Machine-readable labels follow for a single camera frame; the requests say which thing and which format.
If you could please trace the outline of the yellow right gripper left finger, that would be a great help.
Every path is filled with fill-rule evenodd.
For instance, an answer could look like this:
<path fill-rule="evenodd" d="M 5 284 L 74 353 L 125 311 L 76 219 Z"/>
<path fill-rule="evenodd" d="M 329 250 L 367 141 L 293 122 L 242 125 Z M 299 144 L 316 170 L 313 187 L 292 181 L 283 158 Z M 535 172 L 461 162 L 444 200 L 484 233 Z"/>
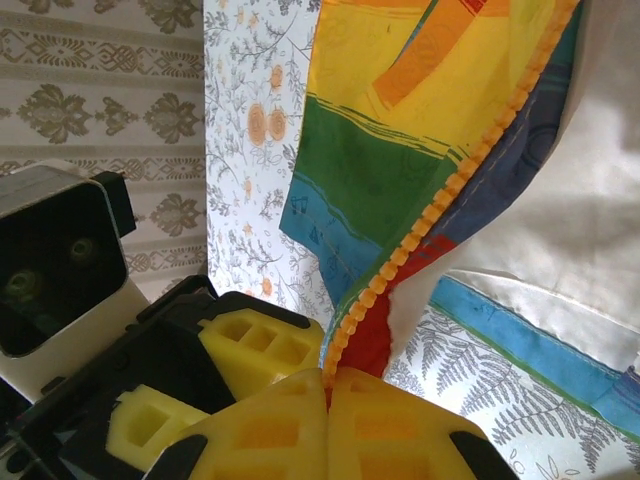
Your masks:
<path fill-rule="evenodd" d="M 143 480 L 327 480 L 319 369 L 297 372 L 186 428 Z"/>

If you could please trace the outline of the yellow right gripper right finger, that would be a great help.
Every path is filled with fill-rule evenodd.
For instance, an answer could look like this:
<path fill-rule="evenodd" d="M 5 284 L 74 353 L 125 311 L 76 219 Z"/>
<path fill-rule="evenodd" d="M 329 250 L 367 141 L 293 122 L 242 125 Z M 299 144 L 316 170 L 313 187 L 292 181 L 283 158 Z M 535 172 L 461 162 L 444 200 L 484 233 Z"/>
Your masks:
<path fill-rule="evenodd" d="M 470 420 L 352 368 L 328 411 L 328 480 L 519 480 Z"/>

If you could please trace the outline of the multicoloured zip jacket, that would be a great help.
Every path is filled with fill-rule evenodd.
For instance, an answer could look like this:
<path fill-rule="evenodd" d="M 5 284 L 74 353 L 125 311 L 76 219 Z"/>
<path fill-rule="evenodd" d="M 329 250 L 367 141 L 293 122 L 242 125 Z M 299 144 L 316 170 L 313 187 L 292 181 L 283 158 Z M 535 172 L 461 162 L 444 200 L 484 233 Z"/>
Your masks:
<path fill-rule="evenodd" d="M 587 88 L 624 0 L 323 0 L 281 230 L 379 376 L 427 304 L 640 440 L 640 156 Z"/>

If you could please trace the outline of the white floral tablecloth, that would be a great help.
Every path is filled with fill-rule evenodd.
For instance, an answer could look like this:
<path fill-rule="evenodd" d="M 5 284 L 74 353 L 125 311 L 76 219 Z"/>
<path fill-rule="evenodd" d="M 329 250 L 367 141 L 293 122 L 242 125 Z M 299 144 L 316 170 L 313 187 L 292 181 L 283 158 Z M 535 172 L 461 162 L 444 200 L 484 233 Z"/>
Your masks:
<path fill-rule="evenodd" d="M 208 273 L 327 324 L 317 259 L 279 227 L 319 0 L 204 0 Z M 640 480 L 640 444 L 427 308 L 389 383 L 469 417 L 520 480 Z"/>

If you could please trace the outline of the beige damask patterned cloth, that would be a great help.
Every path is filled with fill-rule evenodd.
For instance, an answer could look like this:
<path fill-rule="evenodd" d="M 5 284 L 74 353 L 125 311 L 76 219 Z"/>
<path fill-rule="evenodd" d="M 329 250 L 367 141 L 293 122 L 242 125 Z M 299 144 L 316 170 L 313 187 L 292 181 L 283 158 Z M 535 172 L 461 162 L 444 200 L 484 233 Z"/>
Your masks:
<path fill-rule="evenodd" d="M 204 127 L 202 0 L 0 0 L 0 176 L 123 174 L 149 299 L 206 269 Z"/>

